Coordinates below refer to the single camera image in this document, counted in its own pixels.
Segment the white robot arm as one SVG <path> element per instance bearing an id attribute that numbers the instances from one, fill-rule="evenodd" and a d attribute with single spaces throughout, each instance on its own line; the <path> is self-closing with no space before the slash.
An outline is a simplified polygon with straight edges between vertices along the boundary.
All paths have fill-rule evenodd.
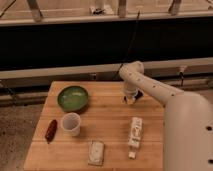
<path id="1" fill-rule="evenodd" d="M 123 65 L 119 75 L 128 99 L 144 91 L 164 107 L 163 171 L 213 171 L 213 105 L 145 76 L 140 61 Z"/>

